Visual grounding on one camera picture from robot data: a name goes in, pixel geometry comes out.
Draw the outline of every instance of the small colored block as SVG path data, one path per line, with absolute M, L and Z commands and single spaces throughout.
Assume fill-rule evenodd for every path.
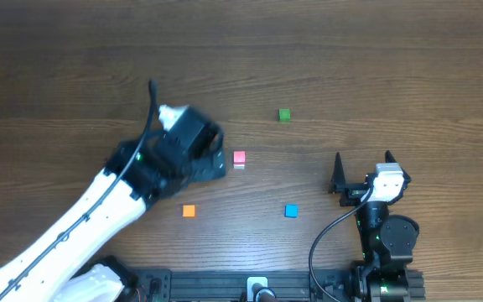
M 284 216 L 287 218 L 297 218 L 298 217 L 298 206 L 296 205 L 286 205 L 286 210 L 284 211 Z
M 182 206 L 182 217 L 195 218 L 195 205 Z
M 245 164 L 245 151 L 234 151 L 234 164 Z
M 279 109 L 278 120 L 280 122 L 290 122 L 290 109 Z

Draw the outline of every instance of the pink block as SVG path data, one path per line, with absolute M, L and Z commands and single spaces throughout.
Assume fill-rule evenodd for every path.
M 234 164 L 245 164 L 245 151 L 234 151 Z

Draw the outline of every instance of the cable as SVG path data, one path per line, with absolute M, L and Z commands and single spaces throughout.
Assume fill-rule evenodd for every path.
M 9 282 L 7 288 L 1 292 L 0 294 L 0 301 L 10 292 L 14 287 L 19 286 L 18 283 L 29 274 L 29 272 L 37 265 L 39 264 L 40 261 L 46 255 L 51 252 L 57 244 L 60 242 L 64 241 L 67 239 L 72 231 L 74 231 L 83 221 L 88 221 L 89 216 L 91 213 L 101 205 L 101 203 L 107 198 L 107 196 L 115 189 L 115 186 L 118 184 L 118 182 L 122 179 L 122 177 L 126 174 L 130 166 L 132 165 L 133 161 L 135 160 L 135 157 L 139 153 L 139 149 L 143 146 L 144 142 L 148 138 L 148 133 L 150 131 L 150 126 L 152 125 L 152 117 L 154 115 L 154 112 L 158 110 L 158 103 L 157 103 L 157 85 L 155 81 L 150 80 L 148 82 L 148 92 L 150 93 L 150 108 L 148 109 L 148 116 L 147 116 L 147 122 L 145 124 L 143 133 L 141 134 L 141 137 L 139 139 L 139 143 L 137 147 L 135 148 L 135 151 L 133 151 L 132 157 L 127 161 L 126 166 L 124 166 L 124 169 L 122 169 L 121 173 L 113 180 L 111 185 L 106 189 L 106 191 L 101 195 L 101 197 L 98 199 L 97 202 L 95 202 L 94 205 L 91 206 L 89 210 L 87 210 L 77 221 L 75 221 L 66 231 L 61 233 L 59 236 L 57 236 L 57 239 L 53 241 L 16 279 L 13 279 L 12 282 Z
M 319 233 L 319 235 L 316 237 L 316 239 L 314 239 L 314 242 L 312 243 L 312 247 L 310 247 L 310 252 L 309 252 L 309 273 L 310 273 L 310 276 L 314 280 L 314 283 L 316 284 L 316 286 L 322 291 L 322 293 L 324 293 L 326 296 L 328 296 L 329 298 L 331 298 L 335 302 L 342 302 L 342 301 L 338 300 L 337 298 L 333 297 L 333 295 L 331 295 L 330 293 L 328 293 L 327 290 L 325 290 L 324 287 L 319 284 L 318 279 L 316 278 L 316 275 L 314 274 L 314 268 L 312 267 L 312 257 L 314 256 L 314 250 L 316 249 L 316 246 L 318 245 L 319 240 L 331 228 L 333 228 L 337 224 L 343 222 L 349 216 L 357 213 L 357 211 L 359 211 L 359 209 L 361 209 L 368 202 L 368 200 L 370 199 L 370 196 L 372 195 L 372 191 L 373 191 L 373 189 L 370 188 L 369 191 L 368 191 L 368 193 L 365 195 L 365 198 L 353 210 L 345 213 L 343 216 L 340 216 L 335 221 L 331 222 L 331 224 L 329 224 L 322 232 Z

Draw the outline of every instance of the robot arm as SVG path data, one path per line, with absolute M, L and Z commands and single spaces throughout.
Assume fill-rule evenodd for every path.
M 75 205 L 31 247 L 0 268 L 0 301 L 77 301 L 75 289 L 83 288 L 82 284 L 75 280 L 65 284 L 107 240 L 157 200 L 179 193 L 191 182 L 226 175 L 221 128 L 192 107 L 161 106 L 158 118 L 164 129 L 151 133 L 148 129 L 156 110 L 152 81 L 150 94 L 152 105 L 141 137 L 120 143 Z M 100 285 L 93 296 L 109 293 L 116 298 L 122 286 L 116 282 L 103 286 L 95 276 L 80 280 Z M 104 279 L 109 276 L 108 271 L 101 273 Z

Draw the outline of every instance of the wood grain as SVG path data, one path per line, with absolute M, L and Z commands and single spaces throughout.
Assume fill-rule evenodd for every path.
M 413 177 L 392 210 L 421 226 L 411 267 L 428 299 L 483 299 L 483 1 L 0 1 L 0 266 L 138 135 L 149 77 L 161 102 L 219 122 L 247 168 L 159 202 L 101 254 L 305 270 L 346 211 L 326 193 L 335 152 L 358 181 L 391 149 Z M 360 256 L 346 221 L 315 262 Z

